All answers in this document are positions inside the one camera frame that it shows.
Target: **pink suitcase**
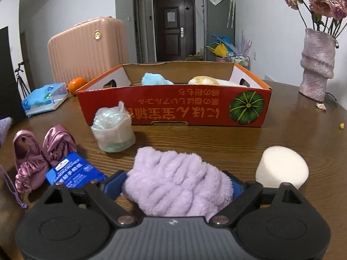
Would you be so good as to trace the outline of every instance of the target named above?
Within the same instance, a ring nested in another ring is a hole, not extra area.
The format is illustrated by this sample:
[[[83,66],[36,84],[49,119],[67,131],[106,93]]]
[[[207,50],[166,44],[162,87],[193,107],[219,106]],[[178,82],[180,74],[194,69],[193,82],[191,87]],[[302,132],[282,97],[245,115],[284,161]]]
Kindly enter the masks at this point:
[[[111,16],[84,21],[53,36],[48,54],[55,82],[68,85],[76,77],[89,82],[129,63],[125,24]]]

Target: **fallen petal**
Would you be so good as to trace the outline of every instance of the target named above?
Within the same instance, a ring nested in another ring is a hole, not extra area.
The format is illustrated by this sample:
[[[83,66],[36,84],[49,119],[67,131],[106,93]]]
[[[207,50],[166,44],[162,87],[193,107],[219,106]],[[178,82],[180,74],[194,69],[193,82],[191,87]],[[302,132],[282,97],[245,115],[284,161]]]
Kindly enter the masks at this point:
[[[324,111],[327,110],[327,108],[325,107],[325,104],[316,104],[316,107],[318,107],[318,108],[320,108],[320,109],[322,109]]]

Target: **drawstring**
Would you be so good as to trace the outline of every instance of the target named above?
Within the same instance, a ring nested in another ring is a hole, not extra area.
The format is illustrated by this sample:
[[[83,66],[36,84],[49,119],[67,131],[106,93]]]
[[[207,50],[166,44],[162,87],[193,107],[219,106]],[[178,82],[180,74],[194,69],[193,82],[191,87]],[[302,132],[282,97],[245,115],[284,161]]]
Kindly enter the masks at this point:
[[[7,172],[4,170],[3,166],[0,164],[0,171],[1,170],[3,171],[2,176],[3,176],[7,186],[9,188],[10,192],[16,197],[16,200],[17,200],[18,204],[20,205],[20,207],[23,209],[27,209],[28,206],[25,203],[23,203],[23,201],[20,200],[20,197],[18,196],[18,192],[16,190],[15,185],[13,184],[11,178],[8,176]]]

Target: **orange fruit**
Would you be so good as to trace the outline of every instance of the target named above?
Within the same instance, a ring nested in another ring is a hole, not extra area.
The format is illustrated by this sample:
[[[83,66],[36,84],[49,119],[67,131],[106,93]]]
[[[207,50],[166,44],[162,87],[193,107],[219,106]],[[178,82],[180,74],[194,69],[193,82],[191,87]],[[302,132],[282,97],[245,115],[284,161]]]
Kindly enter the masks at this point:
[[[87,81],[85,81],[82,77],[75,78],[71,80],[69,83],[69,92],[75,96],[76,90],[83,87],[85,84],[87,84]]]

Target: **pink satin pouch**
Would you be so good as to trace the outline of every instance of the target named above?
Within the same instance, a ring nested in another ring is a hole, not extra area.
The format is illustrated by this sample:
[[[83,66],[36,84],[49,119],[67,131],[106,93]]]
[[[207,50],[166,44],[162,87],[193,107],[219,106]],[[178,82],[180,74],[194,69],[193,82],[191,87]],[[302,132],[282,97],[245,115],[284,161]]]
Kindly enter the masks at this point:
[[[29,150],[20,144],[25,143]],[[15,165],[17,169],[15,186],[19,193],[31,192],[45,181],[45,174],[65,156],[77,151],[75,139],[61,125],[51,128],[46,134],[42,149],[34,134],[21,130],[13,139]]]

